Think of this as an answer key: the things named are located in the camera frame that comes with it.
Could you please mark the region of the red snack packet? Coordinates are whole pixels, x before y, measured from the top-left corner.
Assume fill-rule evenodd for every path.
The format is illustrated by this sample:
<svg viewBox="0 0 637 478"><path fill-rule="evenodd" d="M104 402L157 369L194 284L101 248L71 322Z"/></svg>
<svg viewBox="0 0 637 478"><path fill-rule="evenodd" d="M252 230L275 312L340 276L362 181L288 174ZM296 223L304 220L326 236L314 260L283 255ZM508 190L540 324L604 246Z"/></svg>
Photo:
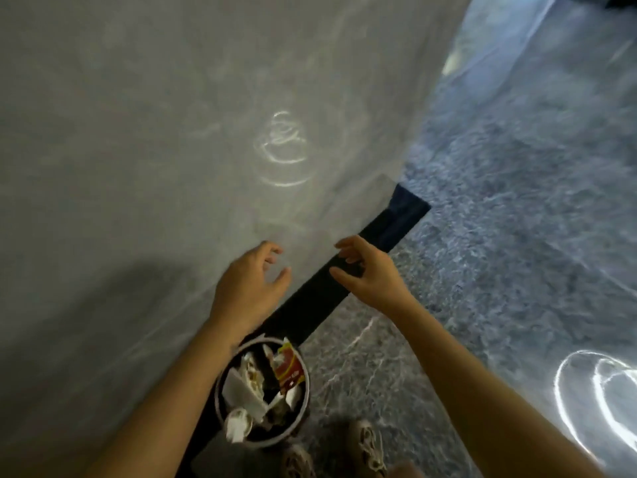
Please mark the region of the red snack packet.
<svg viewBox="0 0 637 478"><path fill-rule="evenodd" d="M283 344L276 352L270 353L268 360L275 378L280 386L283 396L286 396L293 388L305 382L305 365L301 361L296 348L287 339L283 339Z"/></svg>

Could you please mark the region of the person's beige shoe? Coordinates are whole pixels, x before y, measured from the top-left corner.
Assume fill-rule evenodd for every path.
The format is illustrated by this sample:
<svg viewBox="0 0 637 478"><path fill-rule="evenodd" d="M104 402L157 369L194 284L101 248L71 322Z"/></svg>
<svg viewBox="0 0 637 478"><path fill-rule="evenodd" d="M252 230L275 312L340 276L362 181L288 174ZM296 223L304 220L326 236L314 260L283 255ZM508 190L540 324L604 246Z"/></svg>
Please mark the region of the person's beige shoe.
<svg viewBox="0 0 637 478"><path fill-rule="evenodd" d="M346 445L356 478L387 478L382 437L370 421L350 422Z"/></svg>
<svg viewBox="0 0 637 478"><path fill-rule="evenodd" d="M317 478L313 460L301 444L286 445L282 452L280 478Z"/></svg>

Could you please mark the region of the crumpled white paper cup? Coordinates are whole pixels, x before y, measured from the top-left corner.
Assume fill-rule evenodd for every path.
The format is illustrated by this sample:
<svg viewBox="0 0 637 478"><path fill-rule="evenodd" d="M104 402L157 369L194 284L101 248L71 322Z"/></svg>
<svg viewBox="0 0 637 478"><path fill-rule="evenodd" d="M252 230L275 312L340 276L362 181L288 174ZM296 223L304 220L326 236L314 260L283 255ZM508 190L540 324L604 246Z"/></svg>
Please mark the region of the crumpled white paper cup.
<svg viewBox="0 0 637 478"><path fill-rule="evenodd" d="M229 443L243 443L253 428L253 418L246 409L232 409L224 421L224 433Z"/></svg>

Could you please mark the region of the brown food wrapper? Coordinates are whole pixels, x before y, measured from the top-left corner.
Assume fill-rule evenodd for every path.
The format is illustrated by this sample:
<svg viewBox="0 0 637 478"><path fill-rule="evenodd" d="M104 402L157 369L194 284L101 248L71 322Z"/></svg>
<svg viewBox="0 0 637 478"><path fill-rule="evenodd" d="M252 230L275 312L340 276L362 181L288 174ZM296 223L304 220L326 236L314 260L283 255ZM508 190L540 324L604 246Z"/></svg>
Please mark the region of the brown food wrapper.
<svg viewBox="0 0 637 478"><path fill-rule="evenodd" d="M264 376L252 352L243 354L238 371L253 392L264 394Z"/></svg>

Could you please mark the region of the person's left forearm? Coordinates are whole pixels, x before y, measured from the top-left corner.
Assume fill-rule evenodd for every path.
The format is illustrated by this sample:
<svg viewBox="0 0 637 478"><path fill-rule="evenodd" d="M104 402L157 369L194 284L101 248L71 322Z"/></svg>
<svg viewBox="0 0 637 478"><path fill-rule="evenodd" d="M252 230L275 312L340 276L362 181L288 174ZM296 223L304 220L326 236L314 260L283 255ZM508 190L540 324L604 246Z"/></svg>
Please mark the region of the person's left forearm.
<svg viewBox="0 0 637 478"><path fill-rule="evenodd" d="M175 478L211 388L260 320L212 315L84 478Z"/></svg>

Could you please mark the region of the person's left hand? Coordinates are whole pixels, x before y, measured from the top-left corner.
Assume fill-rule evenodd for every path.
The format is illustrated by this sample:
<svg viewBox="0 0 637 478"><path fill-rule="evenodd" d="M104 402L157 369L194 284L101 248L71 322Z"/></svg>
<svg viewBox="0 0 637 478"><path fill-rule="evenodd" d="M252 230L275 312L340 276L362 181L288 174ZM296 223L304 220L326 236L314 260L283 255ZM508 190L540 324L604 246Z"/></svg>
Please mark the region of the person's left hand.
<svg viewBox="0 0 637 478"><path fill-rule="evenodd" d="M273 299L266 272L283 249L263 241L235 259L219 280L210 311L210 322L239 342L267 320L281 299Z"/></svg>

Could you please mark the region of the black baseboard strip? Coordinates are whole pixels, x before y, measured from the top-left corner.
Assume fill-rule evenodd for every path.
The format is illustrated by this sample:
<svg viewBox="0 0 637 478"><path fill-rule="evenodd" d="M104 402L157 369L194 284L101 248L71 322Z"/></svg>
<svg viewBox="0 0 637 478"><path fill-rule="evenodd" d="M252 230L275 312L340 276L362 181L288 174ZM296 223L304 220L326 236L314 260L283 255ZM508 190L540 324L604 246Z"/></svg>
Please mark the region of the black baseboard strip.
<svg viewBox="0 0 637 478"><path fill-rule="evenodd" d="M401 184L395 186L387 207L360 232L363 239L378 249L389 252L430 211L431 205ZM348 296L348 291L329 275L329 268L346 265L338 257L332 257L291 297L289 297L266 322L243 341L247 345L260 335L267 338L287 337L294 345L302 344L320 324ZM196 478L191 463L220 431L222 420L218 418L218 385L225 371L215 381L209 397L190 438L179 465L176 478Z"/></svg>

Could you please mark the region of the round black trash bin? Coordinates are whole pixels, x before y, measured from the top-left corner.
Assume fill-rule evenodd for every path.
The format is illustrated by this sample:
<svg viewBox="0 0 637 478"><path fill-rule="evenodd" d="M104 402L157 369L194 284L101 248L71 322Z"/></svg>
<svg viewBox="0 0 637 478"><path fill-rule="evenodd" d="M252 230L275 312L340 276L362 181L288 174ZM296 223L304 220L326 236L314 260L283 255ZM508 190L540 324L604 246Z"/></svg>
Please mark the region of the round black trash bin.
<svg viewBox="0 0 637 478"><path fill-rule="evenodd" d="M261 335L256 340L251 340L247 345L241 345L224 369L225 375L218 385L219 402L216 405L218 418L222 420L223 432L224 421L233 408L229 407L222 397L222 386L228 370L230 368L239 369L241 358L247 352L253 353L257 365L264 376L264 400L268 404L266 417L261 423L253 421L253 428L247 440L243 443L234 444L240 444L249 449L274 448L297 434L301 424L307 417L311 380L308 366L298 349L294 346L305 365L307 379L288 392L286 396L281 394L280 386L269 364L268 357L270 353L276 352L283 344L282 341L283 339L280 338L271 339Z"/></svg>

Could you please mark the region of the person's left beige shoe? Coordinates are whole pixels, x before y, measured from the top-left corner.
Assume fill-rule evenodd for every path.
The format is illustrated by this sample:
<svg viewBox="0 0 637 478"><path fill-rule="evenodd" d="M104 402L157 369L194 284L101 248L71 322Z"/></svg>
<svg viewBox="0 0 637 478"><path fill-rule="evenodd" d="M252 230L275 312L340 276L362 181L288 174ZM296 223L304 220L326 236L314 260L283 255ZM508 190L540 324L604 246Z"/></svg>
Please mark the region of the person's left beige shoe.
<svg viewBox="0 0 637 478"><path fill-rule="evenodd" d="M317 478L313 460L301 444L286 445L282 452L280 478Z"/></svg>

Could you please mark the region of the white paper napkin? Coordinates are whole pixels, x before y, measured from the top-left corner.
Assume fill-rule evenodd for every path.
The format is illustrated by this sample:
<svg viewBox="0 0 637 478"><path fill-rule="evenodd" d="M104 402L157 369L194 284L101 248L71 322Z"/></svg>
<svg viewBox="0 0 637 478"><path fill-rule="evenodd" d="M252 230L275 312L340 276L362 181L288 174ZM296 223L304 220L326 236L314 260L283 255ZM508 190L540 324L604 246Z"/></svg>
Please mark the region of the white paper napkin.
<svg viewBox="0 0 637 478"><path fill-rule="evenodd" d="M258 371L230 368L221 394L229 407L244 409L255 422L261 423L268 411L263 384L263 376Z"/></svg>

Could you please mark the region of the person's right forearm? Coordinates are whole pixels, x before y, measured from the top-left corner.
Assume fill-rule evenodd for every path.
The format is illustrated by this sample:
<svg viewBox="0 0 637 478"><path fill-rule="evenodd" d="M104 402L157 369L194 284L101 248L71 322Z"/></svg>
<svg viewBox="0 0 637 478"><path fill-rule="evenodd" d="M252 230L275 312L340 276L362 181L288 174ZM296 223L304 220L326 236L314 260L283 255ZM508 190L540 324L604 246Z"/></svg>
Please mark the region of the person's right forearm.
<svg viewBox="0 0 637 478"><path fill-rule="evenodd" d="M604 478L412 296L385 313L407 339L483 478Z"/></svg>

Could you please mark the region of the person's right hand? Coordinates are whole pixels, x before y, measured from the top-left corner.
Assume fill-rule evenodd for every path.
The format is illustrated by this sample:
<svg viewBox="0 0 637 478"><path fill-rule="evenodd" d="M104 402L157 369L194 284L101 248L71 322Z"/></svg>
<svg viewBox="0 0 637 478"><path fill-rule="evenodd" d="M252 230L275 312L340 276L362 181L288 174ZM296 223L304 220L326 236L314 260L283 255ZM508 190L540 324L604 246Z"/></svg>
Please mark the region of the person's right hand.
<svg viewBox="0 0 637 478"><path fill-rule="evenodd" d="M357 299L391 319L406 319L419 313L420 305L410 293L390 256L353 235L335 243L338 256L351 265L362 266L364 289L352 293Z"/></svg>

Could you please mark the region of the person's right beige shoe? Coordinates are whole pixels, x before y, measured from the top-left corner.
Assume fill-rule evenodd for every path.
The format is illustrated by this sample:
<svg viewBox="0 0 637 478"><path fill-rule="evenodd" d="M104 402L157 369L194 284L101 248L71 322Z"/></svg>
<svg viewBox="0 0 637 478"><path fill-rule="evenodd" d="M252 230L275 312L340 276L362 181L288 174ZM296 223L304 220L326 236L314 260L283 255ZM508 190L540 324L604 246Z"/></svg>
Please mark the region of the person's right beige shoe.
<svg viewBox="0 0 637 478"><path fill-rule="evenodd" d="M387 478L382 437L370 421L350 422L346 445L356 478Z"/></svg>

